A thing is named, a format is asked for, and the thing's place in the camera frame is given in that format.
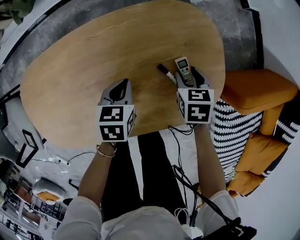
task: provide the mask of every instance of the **person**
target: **person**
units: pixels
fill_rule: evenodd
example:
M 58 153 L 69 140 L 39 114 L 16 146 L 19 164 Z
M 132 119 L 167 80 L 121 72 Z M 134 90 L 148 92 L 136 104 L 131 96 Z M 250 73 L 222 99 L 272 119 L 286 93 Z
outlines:
M 201 193 L 230 219 L 239 216 L 226 191 L 224 173 L 207 125 L 194 128 Z M 57 229 L 56 240 L 189 240 L 174 211 L 185 208 L 179 185 L 167 158 L 159 132 L 138 136 L 142 161 L 143 200 L 130 157 L 128 142 L 116 144 L 115 156 L 97 153 L 83 176 L 78 196 L 70 203 Z M 103 142 L 99 152 L 113 156 L 114 147 Z M 224 220 L 204 204 L 195 225 L 209 235 L 225 225 Z

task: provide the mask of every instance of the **white shirt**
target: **white shirt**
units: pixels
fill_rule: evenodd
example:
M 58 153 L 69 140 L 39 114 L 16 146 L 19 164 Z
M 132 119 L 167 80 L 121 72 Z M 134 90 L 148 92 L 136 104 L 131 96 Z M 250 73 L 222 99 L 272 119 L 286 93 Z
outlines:
M 237 206 L 227 191 L 214 194 L 210 200 L 230 219 L 239 216 Z M 213 209 L 204 204 L 198 212 L 195 225 L 203 231 L 204 236 L 207 236 L 224 226 L 225 222 Z M 93 201 L 78 196 L 70 203 L 54 239 L 189 240 L 190 238 L 178 219 L 164 208 L 142 207 L 102 223 L 99 207 Z

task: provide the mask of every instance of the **sofa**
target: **sofa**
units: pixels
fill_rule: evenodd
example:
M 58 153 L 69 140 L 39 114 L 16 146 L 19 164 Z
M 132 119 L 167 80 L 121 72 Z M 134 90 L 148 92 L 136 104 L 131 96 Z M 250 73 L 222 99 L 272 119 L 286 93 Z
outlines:
M 300 126 L 298 86 L 267 69 L 226 73 L 215 104 L 213 142 L 232 196 L 248 196 L 268 177 Z

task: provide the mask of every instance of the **wall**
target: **wall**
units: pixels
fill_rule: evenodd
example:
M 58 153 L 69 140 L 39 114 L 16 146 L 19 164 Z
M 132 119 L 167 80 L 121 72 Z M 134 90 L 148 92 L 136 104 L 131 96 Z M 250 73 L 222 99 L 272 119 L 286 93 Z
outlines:
M 295 0 L 248 0 L 260 12 L 265 68 L 300 86 L 300 7 Z
M 17 236 L 15 235 L 15 232 L 13 230 L 7 228 L 2 223 L 0 223 L 0 236 L 4 240 L 16 240 L 16 239 L 18 239 Z
M 260 12 L 269 68 L 300 86 L 300 7 L 295 0 L 248 0 Z M 257 229 L 256 240 L 289 240 L 300 228 L 300 132 L 273 173 L 249 197 L 236 201 L 244 225 Z

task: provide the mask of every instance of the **marker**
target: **marker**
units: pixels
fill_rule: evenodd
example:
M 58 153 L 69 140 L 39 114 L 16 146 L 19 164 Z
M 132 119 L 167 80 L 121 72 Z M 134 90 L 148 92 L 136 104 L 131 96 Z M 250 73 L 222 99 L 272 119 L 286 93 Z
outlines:
M 170 73 L 169 70 L 166 69 L 164 65 L 159 64 L 157 68 L 158 68 L 162 73 L 166 74 L 167 77 L 170 78 L 171 81 L 172 81 L 173 83 L 177 84 L 174 75 L 173 75 L 172 73 Z

